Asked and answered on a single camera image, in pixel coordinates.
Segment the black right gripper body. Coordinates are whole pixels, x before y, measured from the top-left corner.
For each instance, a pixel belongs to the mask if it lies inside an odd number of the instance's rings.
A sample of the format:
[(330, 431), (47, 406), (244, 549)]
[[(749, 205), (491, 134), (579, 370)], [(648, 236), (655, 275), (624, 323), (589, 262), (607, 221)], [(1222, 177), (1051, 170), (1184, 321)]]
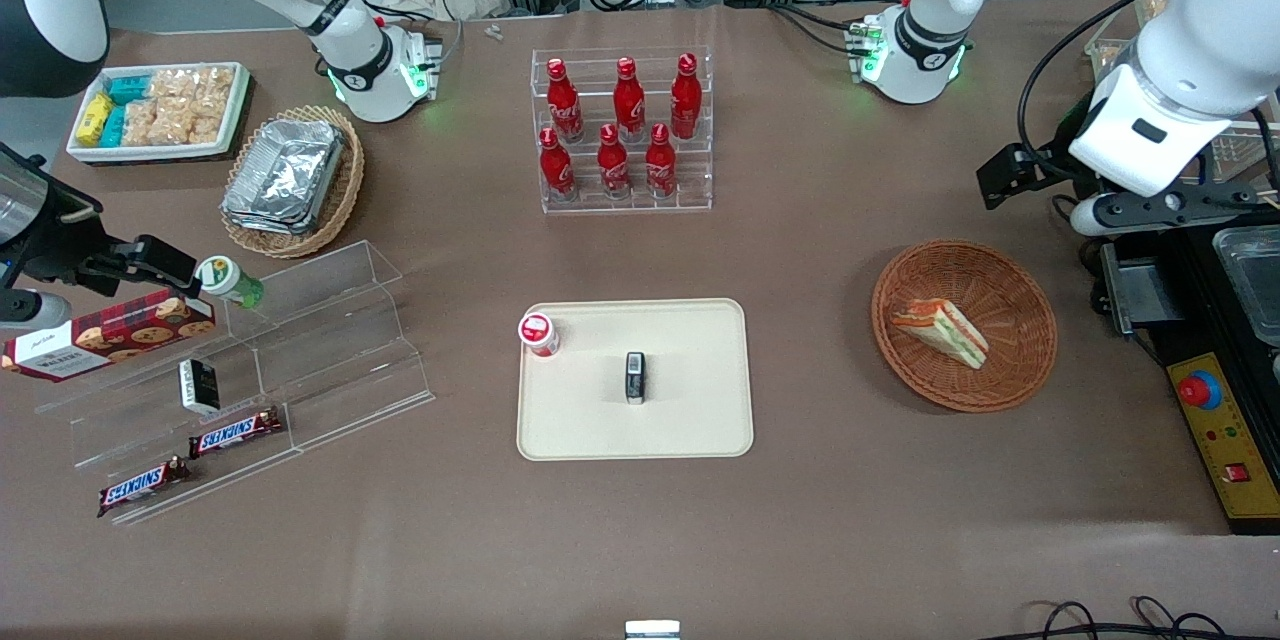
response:
[(84, 262), (109, 253), (101, 204), (44, 172), (45, 157), (3, 148), (1, 239), (4, 283), (18, 274), (76, 285)]

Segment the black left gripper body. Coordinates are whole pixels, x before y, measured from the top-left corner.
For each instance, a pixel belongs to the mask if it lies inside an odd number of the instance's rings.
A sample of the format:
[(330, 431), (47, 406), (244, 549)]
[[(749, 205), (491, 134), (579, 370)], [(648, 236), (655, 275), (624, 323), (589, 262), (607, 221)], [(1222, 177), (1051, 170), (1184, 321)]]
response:
[(1053, 186), (1069, 186), (1074, 201), (1084, 201), (1101, 189), (1100, 175), (1068, 152), (1068, 143), (1048, 142), (1032, 147), (1020, 143), (1016, 151), (1019, 192), (1042, 192)]

